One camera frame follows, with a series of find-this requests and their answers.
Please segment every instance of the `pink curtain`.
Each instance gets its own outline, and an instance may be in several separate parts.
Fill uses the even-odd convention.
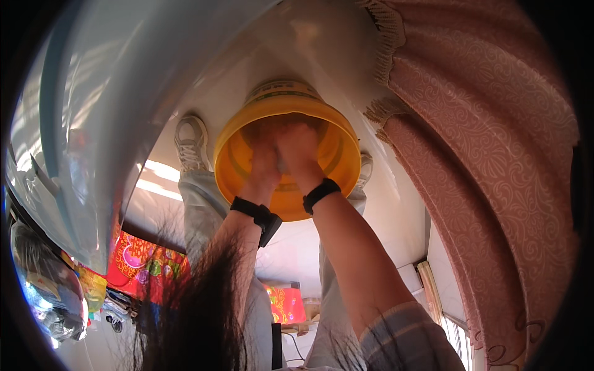
[[[390,142],[443,239],[475,349],[521,367],[563,299],[577,253],[577,125],[544,41],[509,0],[385,0],[406,43],[388,87],[409,114]]]

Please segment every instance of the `black wrist strap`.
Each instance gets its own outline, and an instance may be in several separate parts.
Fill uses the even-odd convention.
[[[314,215],[314,205],[327,195],[340,192],[340,187],[335,181],[329,178],[324,178],[322,184],[315,187],[307,196],[303,197],[303,208],[309,215]]]
[[[254,218],[254,224],[262,228],[262,234],[260,235],[260,242],[258,244],[261,248],[268,244],[268,241],[270,241],[283,223],[282,219],[278,215],[271,213],[266,206],[258,206],[243,198],[235,197],[231,204],[231,210],[239,211]]]

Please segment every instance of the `person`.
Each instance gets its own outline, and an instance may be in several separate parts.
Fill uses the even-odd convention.
[[[308,195],[326,175],[317,163],[317,133],[308,125],[279,125],[254,146],[252,170],[238,197],[270,206],[282,158]],[[208,170],[207,131],[187,115],[175,144],[181,162],[185,243],[191,278],[165,290],[158,313],[144,306],[143,336],[134,368],[193,367],[271,370],[274,322],[270,299],[254,274],[261,228],[230,210]],[[362,154],[357,186],[345,198],[332,192],[313,207],[320,235],[322,298],[315,340],[299,369],[463,370],[440,326],[416,302],[378,237],[363,219],[372,158]]]

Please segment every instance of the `yellow bucket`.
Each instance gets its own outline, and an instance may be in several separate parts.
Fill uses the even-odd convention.
[[[315,125],[320,140],[320,167],[338,183],[345,196],[351,193],[361,171],[361,155],[349,121],[308,84],[278,78],[261,83],[249,93],[241,110],[225,125],[214,144],[214,177],[227,201],[233,201],[251,171],[249,125],[288,113],[309,116],[305,119]],[[270,211],[283,221],[309,218],[303,209],[303,195],[291,175],[283,174],[272,196]]]

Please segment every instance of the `cable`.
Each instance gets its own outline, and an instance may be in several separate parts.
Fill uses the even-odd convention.
[[[301,352],[299,351],[299,347],[297,346],[297,340],[295,340],[295,337],[293,335],[291,335],[288,332],[282,332],[281,334],[285,334],[291,337],[291,339],[293,339],[293,343],[295,344],[295,350],[297,351],[297,354],[299,355],[300,358],[295,358],[295,359],[290,359],[287,362],[291,362],[291,361],[305,361],[305,358],[303,358],[303,356],[301,355]]]

